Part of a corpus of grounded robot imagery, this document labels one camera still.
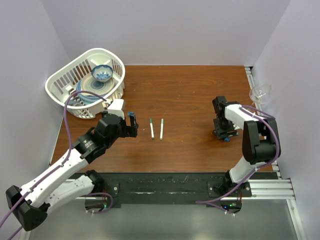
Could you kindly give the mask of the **white pen light green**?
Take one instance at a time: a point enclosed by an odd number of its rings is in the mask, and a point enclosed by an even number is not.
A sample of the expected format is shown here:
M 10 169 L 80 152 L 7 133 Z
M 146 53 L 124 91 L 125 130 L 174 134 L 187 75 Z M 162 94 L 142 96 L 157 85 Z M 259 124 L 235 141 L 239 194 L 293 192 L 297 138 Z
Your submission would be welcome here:
M 161 119 L 161 123 L 160 123 L 160 135 L 159 135 L 159 139 L 162 141 L 163 140 L 163 136 L 164 136 L 164 119 Z

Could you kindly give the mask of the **white pen dark green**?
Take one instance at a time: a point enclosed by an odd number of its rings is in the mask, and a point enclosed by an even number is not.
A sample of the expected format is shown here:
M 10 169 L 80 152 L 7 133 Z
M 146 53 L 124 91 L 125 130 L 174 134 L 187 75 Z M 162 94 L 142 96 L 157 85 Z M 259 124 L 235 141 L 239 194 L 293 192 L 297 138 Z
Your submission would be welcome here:
M 153 127 L 153 120 L 152 118 L 149 119 L 149 126 L 150 126 L 150 134 L 151 134 L 151 139 L 155 139 L 155 133 L 154 133 L 154 127 Z

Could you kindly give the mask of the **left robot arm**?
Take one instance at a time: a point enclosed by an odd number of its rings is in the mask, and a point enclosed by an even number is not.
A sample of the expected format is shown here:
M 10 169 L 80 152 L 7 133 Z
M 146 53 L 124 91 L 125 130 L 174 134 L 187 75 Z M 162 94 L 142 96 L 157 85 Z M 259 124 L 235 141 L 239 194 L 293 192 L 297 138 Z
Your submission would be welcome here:
M 103 192 L 103 181 L 92 170 L 65 190 L 61 185 L 78 170 L 104 155 L 118 138 L 137 137 L 139 125 L 136 115 L 129 112 L 128 116 L 130 125 L 126 124 L 124 116 L 106 112 L 97 126 L 71 142 L 66 153 L 38 177 L 21 187 L 13 185 L 6 190 L 9 212 L 14 214 L 21 228 L 31 231 L 42 224 L 55 208 L 74 198 L 89 194 L 99 196 Z

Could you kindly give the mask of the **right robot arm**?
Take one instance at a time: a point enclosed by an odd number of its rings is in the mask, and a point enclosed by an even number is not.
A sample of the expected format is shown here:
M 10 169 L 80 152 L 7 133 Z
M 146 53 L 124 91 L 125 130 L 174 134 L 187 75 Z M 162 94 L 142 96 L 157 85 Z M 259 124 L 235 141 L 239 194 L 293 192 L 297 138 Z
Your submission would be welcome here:
M 227 101 L 225 96 L 215 97 L 212 105 L 216 114 L 213 134 L 219 140 L 235 137 L 242 130 L 242 157 L 217 188 L 221 195 L 233 197 L 255 171 L 281 155 L 278 126 L 273 116 L 256 115 L 248 111 L 252 106 Z

